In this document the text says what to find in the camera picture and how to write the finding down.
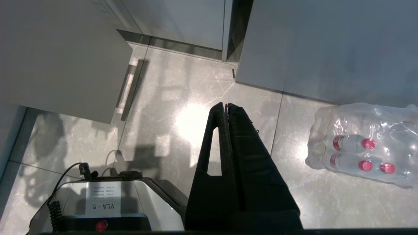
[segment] water bottle pack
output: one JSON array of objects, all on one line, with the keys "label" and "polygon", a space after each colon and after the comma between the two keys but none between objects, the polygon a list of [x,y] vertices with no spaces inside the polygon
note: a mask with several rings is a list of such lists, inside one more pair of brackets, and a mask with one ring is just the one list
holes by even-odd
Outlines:
[{"label": "water bottle pack", "polygon": [[306,163],[418,186],[418,108],[365,103],[321,108],[311,128]]}]

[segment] black cable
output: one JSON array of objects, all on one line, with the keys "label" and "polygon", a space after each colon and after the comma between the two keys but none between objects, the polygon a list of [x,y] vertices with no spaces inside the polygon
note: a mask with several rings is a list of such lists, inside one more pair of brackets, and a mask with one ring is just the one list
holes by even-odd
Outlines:
[{"label": "black cable", "polygon": [[46,205],[48,206],[49,209],[49,217],[51,219],[51,226],[52,226],[52,231],[56,232],[56,231],[60,231],[62,230],[62,212],[61,212],[61,206],[59,204],[59,201],[53,201],[52,203],[51,200],[54,197],[54,195],[56,194],[56,191],[58,190],[58,186],[59,183],[61,183],[61,180],[64,178],[64,176],[67,174],[67,172],[69,170],[71,170],[71,168],[82,164],[82,162],[78,162],[76,164],[73,164],[72,166],[70,166],[62,175],[61,178],[59,178],[58,182],[56,183],[56,186],[54,188],[54,190],[52,191],[51,196],[48,198]]},{"label": "black cable", "polygon": [[53,198],[53,196],[55,195],[55,193],[56,193],[56,191],[57,191],[57,189],[58,189],[58,186],[59,186],[59,183],[61,182],[61,180],[64,178],[64,176],[73,168],[73,167],[75,167],[75,166],[77,166],[77,165],[80,165],[80,164],[82,164],[82,162],[77,162],[76,164],[73,164],[72,166],[70,166],[66,171],[64,171],[64,173],[61,175],[61,178],[59,178],[59,180],[58,180],[58,182],[56,183],[56,185],[55,185],[55,188],[54,188],[54,190],[52,191],[52,194],[51,194],[51,196],[48,198],[48,201],[47,201],[47,205],[49,205],[49,202],[51,202],[51,200],[52,200],[52,198]]}]

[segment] cabinet door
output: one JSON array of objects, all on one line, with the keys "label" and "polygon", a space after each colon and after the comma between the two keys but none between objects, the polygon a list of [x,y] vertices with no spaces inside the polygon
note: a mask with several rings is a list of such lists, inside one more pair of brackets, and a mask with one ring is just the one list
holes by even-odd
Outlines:
[{"label": "cabinet door", "polygon": [[255,0],[236,81],[337,104],[418,104],[418,1]]},{"label": "cabinet door", "polygon": [[131,47],[83,0],[0,2],[0,102],[110,123]]},{"label": "cabinet door", "polygon": [[143,34],[222,50],[225,0],[122,0]]},{"label": "cabinet door", "polygon": [[121,0],[91,0],[100,14],[116,29],[142,33],[136,26]]}]

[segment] marble floor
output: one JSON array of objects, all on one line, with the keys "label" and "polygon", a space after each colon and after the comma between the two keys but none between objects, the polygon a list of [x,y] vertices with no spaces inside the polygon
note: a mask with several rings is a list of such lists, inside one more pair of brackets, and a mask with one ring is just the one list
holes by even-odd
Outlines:
[{"label": "marble floor", "polygon": [[[301,210],[304,228],[416,224],[417,190],[305,164],[314,115],[329,104],[237,84],[236,62],[158,43],[131,44],[126,89],[111,124],[28,109],[0,185],[0,234],[26,234],[58,177],[80,161],[101,175],[141,171],[187,197],[207,115],[218,102],[244,107]],[[135,93],[128,92],[135,84]],[[208,174],[220,175],[216,135]],[[77,178],[75,169],[65,179]]]}]

